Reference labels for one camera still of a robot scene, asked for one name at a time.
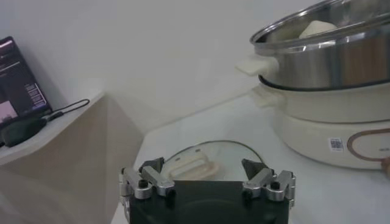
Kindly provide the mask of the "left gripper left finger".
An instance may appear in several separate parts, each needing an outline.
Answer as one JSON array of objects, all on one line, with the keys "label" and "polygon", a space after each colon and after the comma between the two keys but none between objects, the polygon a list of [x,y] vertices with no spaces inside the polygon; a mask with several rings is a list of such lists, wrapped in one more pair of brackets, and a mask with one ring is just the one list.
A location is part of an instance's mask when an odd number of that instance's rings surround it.
[{"label": "left gripper left finger", "polygon": [[164,163],[165,159],[159,157],[145,161],[138,170],[131,167],[122,168],[119,173],[119,195],[147,200],[155,189],[157,195],[168,197],[175,191],[175,182],[161,174]]}]

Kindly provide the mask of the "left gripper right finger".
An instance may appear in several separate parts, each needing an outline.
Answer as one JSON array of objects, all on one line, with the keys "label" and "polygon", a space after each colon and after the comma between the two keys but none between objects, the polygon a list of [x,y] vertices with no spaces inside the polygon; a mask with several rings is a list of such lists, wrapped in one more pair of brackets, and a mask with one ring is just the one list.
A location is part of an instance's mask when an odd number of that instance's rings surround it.
[{"label": "left gripper right finger", "polygon": [[270,201],[295,201],[296,176],[288,170],[279,174],[265,163],[242,159],[241,164],[248,177],[243,192],[249,199],[266,197]]}]

